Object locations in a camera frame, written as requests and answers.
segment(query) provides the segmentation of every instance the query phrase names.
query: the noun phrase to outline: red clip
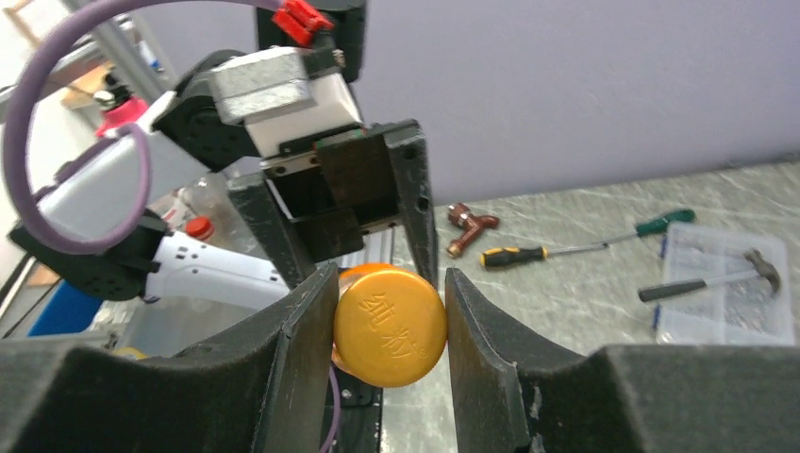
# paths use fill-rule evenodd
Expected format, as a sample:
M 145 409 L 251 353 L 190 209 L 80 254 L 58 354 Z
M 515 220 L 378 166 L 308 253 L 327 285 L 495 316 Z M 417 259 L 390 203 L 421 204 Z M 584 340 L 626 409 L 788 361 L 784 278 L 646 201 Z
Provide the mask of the red clip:
M 314 33 L 333 28 L 333 24 L 323 13 L 309 5 L 306 0 L 286 0 L 283 7 L 273 15 L 273 22 L 303 46 L 311 44 Z

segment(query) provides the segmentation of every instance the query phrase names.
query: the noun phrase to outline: marbled gray tabletop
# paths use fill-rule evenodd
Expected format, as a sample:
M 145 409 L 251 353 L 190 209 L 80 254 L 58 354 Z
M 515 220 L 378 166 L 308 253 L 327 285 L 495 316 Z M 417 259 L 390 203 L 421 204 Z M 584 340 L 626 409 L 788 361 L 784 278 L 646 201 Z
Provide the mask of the marbled gray tabletop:
M 444 271 L 464 271 L 494 304 L 541 335 L 581 354 L 605 344 L 653 343 L 652 308 L 637 289 L 661 282 L 659 240 L 615 244 L 610 250 L 553 258 L 502 273 L 487 273 L 478 257 L 498 246 L 555 248 L 624 233 L 665 211 L 689 207 L 697 223 L 734 231 L 765 233 L 789 248 L 795 331 L 800 319 L 800 163 L 655 179 L 561 193 L 515 196 L 468 203 L 477 215 L 501 219 L 459 260 L 444 253 L 459 230 L 436 210 L 440 237 L 440 288 Z M 413 263 L 398 231 L 394 262 Z M 419 382 L 387 390 L 382 453 L 456 452 L 447 354 Z

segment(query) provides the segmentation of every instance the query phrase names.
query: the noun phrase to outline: yellow and black handle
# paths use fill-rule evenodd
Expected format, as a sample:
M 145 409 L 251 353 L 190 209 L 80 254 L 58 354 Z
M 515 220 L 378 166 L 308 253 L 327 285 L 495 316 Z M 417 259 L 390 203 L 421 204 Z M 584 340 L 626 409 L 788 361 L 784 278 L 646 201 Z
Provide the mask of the yellow and black handle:
M 516 248 L 503 247 L 493 248 L 483 252 L 480 256 L 480 264 L 485 269 L 501 269 L 517 264 L 525 264 L 533 261 L 547 260 L 547 249 L 537 248 Z

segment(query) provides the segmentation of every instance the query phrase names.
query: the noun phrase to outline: green screwdriver handle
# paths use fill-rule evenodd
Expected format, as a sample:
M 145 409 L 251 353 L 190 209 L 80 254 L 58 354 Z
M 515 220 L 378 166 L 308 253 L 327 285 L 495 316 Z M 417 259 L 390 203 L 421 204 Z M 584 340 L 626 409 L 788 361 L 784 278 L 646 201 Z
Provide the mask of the green screwdriver handle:
M 672 222 L 691 223 L 694 222 L 695 217 L 696 214 L 693 210 L 674 210 L 651 221 L 636 224 L 636 235 L 641 238 L 652 234 L 665 233 Z

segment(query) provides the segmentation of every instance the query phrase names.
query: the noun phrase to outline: brown toy hammer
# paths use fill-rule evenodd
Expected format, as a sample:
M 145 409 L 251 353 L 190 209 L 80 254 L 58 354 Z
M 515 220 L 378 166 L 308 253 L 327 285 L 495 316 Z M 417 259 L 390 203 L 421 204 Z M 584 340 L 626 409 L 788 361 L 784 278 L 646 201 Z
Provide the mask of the brown toy hammer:
M 447 247 L 450 258 L 458 258 L 471 243 L 473 243 L 486 228 L 495 229 L 500 225 L 500 219 L 493 215 L 474 215 L 463 203 L 456 203 L 447 208 L 447 220 L 451 224 L 464 230 L 461 237 L 454 239 Z
M 698 278 L 696 280 L 677 281 L 665 285 L 654 286 L 639 290 L 639 300 L 642 302 L 652 302 L 654 300 L 675 297 L 677 295 L 693 293 L 706 288 L 738 283 L 740 281 L 752 280 L 754 278 L 764 278 L 770 282 L 773 295 L 780 291 L 780 274 L 777 269 L 761 256 L 761 252 L 750 250 L 744 254 L 744 258 L 753 263 L 753 270 L 729 274 L 726 276 L 712 278 Z

